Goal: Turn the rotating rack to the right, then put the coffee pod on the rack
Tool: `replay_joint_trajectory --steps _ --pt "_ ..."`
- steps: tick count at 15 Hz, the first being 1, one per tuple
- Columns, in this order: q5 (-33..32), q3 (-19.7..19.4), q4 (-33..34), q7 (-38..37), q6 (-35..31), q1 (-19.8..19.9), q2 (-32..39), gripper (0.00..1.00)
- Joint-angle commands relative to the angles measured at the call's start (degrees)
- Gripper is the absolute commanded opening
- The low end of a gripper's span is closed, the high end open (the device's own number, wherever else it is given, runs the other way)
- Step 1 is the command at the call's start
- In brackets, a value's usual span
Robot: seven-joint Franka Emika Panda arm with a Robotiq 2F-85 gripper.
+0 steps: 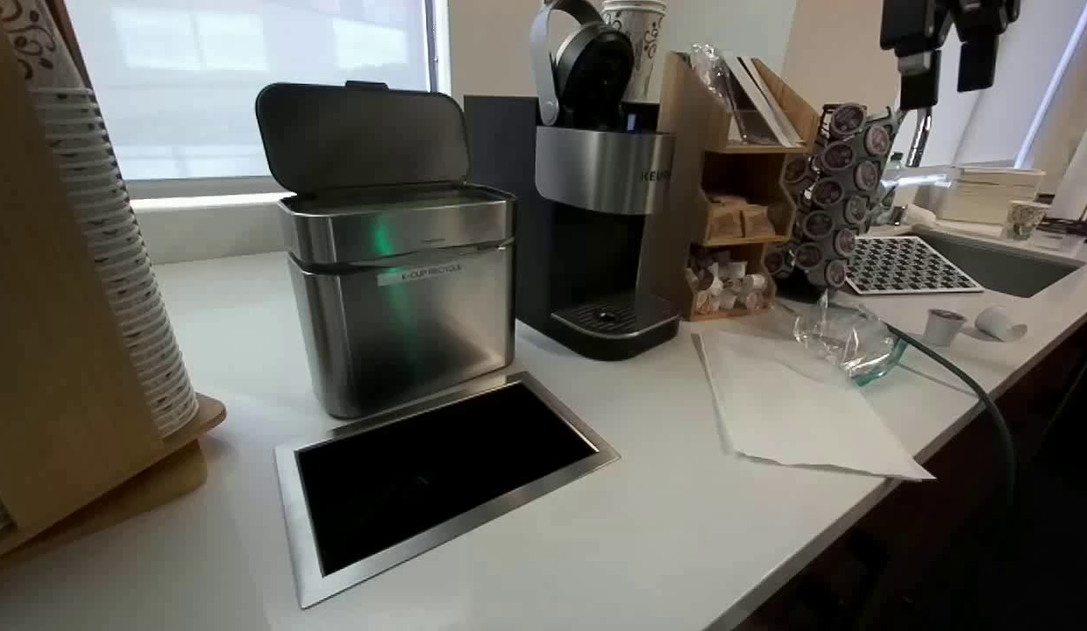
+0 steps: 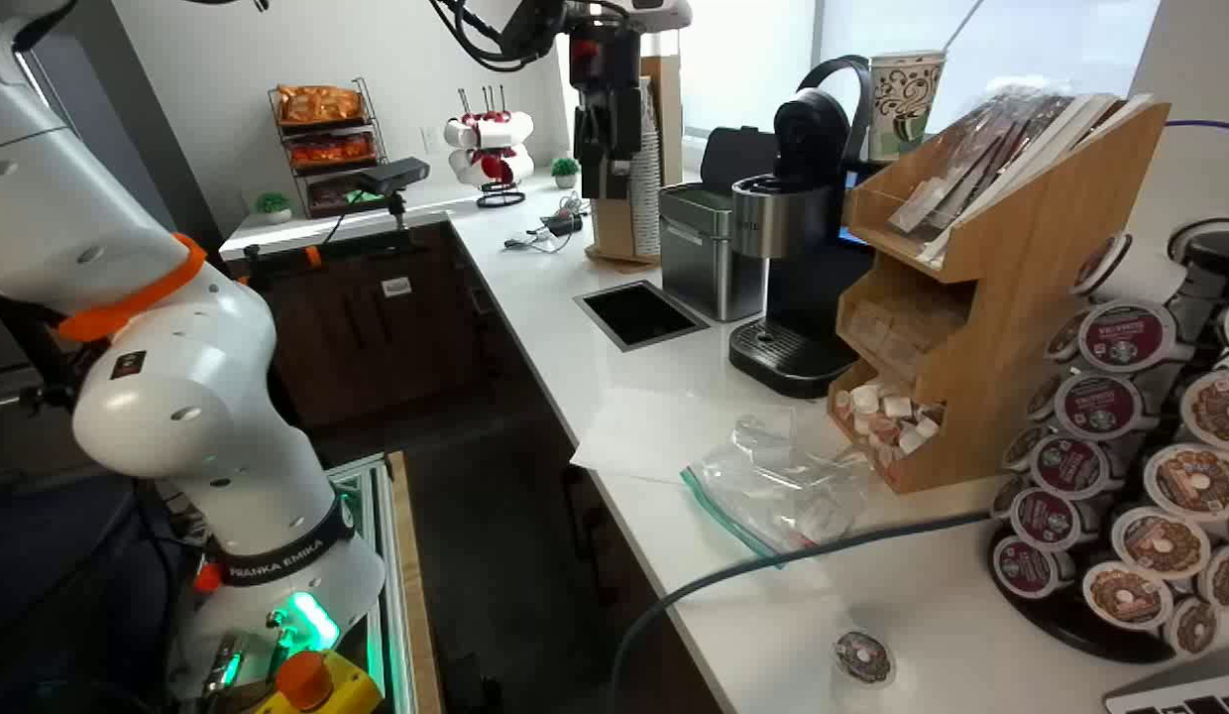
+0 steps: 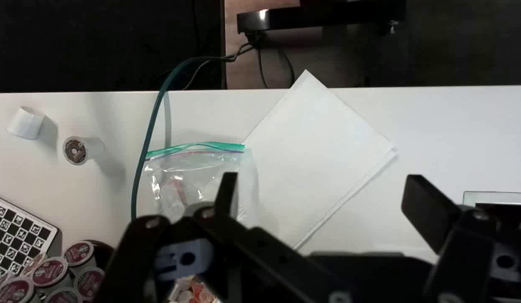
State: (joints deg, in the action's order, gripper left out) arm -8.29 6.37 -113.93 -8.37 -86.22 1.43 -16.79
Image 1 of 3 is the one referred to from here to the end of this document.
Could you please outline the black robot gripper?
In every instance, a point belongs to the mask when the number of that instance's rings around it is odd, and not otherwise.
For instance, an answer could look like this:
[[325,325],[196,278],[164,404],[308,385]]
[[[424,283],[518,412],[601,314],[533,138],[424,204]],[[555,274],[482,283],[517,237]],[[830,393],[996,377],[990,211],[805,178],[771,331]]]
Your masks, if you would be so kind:
[[932,109],[940,98],[940,45],[961,39],[959,88],[986,89],[996,80],[1001,34],[1021,16],[1021,0],[883,0],[879,45],[900,73],[900,109]]

